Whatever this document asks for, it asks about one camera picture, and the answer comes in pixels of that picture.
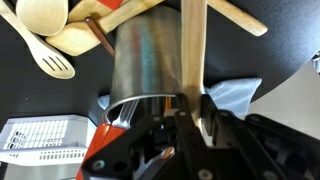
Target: stainless steel pot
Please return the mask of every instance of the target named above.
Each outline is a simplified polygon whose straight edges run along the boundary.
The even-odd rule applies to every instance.
[[[110,112],[124,102],[182,92],[181,15],[176,10],[156,6],[120,25],[115,51],[105,122],[114,120]]]

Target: screw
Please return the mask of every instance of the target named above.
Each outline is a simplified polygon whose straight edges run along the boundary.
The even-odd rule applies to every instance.
[[[103,160],[97,160],[92,164],[92,169],[94,171],[98,171],[104,168],[104,161]]]
[[[264,171],[263,177],[266,180],[278,180],[278,176],[275,173],[273,173],[272,171]]]
[[[212,180],[213,175],[207,169],[200,169],[198,171],[198,177],[199,177],[200,180]]]
[[[186,113],[185,113],[185,112],[180,112],[179,115],[180,115],[180,116],[185,116]]]
[[[260,119],[256,116],[251,116],[251,120],[254,120],[254,121],[260,121]]]
[[[160,121],[160,118],[159,117],[154,117],[153,120],[154,121]]]
[[[226,116],[229,116],[229,114],[228,114],[227,112],[224,112],[224,111],[220,112],[220,115],[221,115],[221,116],[225,116],[225,117],[226,117]]]

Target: wooden utensil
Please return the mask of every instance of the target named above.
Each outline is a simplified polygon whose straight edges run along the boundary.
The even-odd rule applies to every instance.
[[[96,35],[96,37],[99,39],[103,47],[109,52],[109,54],[114,57],[115,51],[114,48],[111,46],[110,42],[107,40],[105,35],[103,34],[101,28],[96,23],[96,21],[92,17],[87,17],[85,19],[85,22],[91,29],[91,31]]]
[[[67,22],[68,0],[19,0],[16,13],[30,31],[52,36]]]
[[[206,43],[207,0],[182,0],[182,87],[198,127],[203,90],[204,54]]]
[[[68,23],[82,21],[91,16],[93,19],[101,18],[113,10],[103,5],[98,0],[82,0],[69,13]]]
[[[0,15],[23,37],[34,60],[44,72],[59,79],[70,79],[74,76],[72,65],[57,50],[30,32],[13,13],[10,4],[3,0],[0,0]]]
[[[209,6],[255,36],[261,36],[268,28],[260,21],[225,0],[208,0]]]
[[[119,24],[162,1],[163,0],[130,0],[116,11],[112,11],[107,16],[99,18],[96,21],[104,34],[107,34]],[[85,22],[68,24],[59,34],[47,37],[46,41],[71,56],[78,56],[85,53],[100,43]]]

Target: white dish rack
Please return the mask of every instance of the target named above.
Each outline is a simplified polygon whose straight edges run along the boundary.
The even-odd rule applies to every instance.
[[[78,115],[11,118],[0,134],[0,161],[21,166],[82,163],[95,133]]]

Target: black countertop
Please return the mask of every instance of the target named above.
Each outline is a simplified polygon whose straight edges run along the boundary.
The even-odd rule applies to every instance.
[[[76,4],[70,1],[70,7]],[[261,77],[254,100],[289,78],[320,49],[319,0],[231,0],[269,28],[254,37],[208,7],[206,86],[242,77]],[[180,1],[166,4],[179,9]],[[115,31],[108,37],[114,42]],[[71,80],[54,79],[33,60],[19,34],[0,18],[0,119],[79,114],[101,122],[99,95],[109,93],[113,60],[99,45],[66,56],[76,69]]]

